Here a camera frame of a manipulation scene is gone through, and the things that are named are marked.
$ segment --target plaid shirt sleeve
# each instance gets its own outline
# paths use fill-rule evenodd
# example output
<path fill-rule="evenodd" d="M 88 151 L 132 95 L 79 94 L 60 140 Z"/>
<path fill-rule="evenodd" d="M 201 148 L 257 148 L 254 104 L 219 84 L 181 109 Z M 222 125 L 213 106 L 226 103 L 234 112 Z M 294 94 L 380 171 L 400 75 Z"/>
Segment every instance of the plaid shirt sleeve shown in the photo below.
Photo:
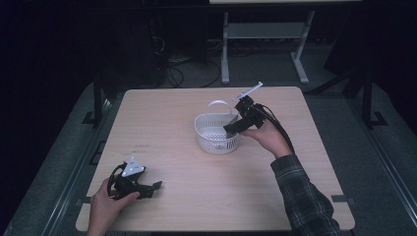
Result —
<path fill-rule="evenodd" d="M 339 234 L 330 201 L 310 182 L 296 155 L 278 158 L 270 167 L 284 198 L 291 235 Z"/>

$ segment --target gray carpet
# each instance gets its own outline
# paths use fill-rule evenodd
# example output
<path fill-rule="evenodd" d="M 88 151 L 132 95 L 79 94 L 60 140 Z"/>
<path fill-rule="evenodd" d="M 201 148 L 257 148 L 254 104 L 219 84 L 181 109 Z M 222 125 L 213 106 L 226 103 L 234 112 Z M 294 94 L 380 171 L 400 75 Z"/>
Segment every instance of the gray carpet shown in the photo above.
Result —
<path fill-rule="evenodd" d="M 261 81 L 266 87 L 295 86 L 308 90 L 334 76 L 323 69 L 331 45 L 306 46 L 302 62 L 311 82 L 302 86 L 289 56 L 294 43 L 259 41 L 257 44 L 261 49 L 258 53 L 229 58 L 230 87 L 252 87 Z M 211 54 L 209 59 L 219 65 L 218 54 Z M 218 68 L 212 63 L 199 61 L 175 68 L 184 74 L 180 88 L 199 88 L 218 74 Z M 179 82 L 180 74 L 172 73 Z M 341 188 L 349 199 L 356 221 L 353 233 L 357 236 L 417 235 L 416 226 L 381 159 L 381 155 L 389 157 L 410 193 L 417 196 L 414 184 L 417 138 L 377 86 L 374 86 L 373 110 L 383 114 L 388 126 L 366 128 L 360 120 L 361 95 L 355 99 L 344 98 L 341 95 L 344 85 L 340 83 L 319 95 L 307 95 L 306 100 Z M 223 85 L 218 79 L 211 87 Z M 172 88 L 172 84 L 165 80 L 161 88 Z M 100 125 L 93 128 L 82 124 L 87 112 L 93 111 L 92 86 L 86 88 L 17 210 L 9 235 L 84 235 L 77 231 L 75 222 L 95 170 L 89 163 L 99 158 L 100 147 L 105 145 L 122 97 L 120 93 L 110 101 Z M 109 232 L 107 235 L 149 233 Z"/>

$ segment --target dark background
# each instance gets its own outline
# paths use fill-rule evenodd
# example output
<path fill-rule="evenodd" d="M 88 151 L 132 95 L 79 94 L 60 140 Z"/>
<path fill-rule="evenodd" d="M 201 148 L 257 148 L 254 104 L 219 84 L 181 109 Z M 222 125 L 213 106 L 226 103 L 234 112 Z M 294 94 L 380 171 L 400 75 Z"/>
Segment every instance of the dark background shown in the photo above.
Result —
<path fill-rule="evenodd" d="M 105 3 L 0 2 L 0 232 L 94 77 L 101 78 L 110 97 L 126 89 L 156 88 L 165 62 L 155 57 L 151 34 L 165 38 L 167 51 L 179 48 L 199 57 L 206 56 L 207 38 L 221 38 L 221 13 L 161 16 L 129 10 L 140 1 Z M 354 64 L 372 68 L 375 81 L 417 133 L 415 8 L 405 1 L 365 5 L 346 24 L 340 11 L 318 11 L 309 41 L 334 42 L 343 29 L 327 68 L 336 74 Z M 242 14 L 234 17 L 247 19 Z M 264 19 L 254 15 L 251 20 Z"/>

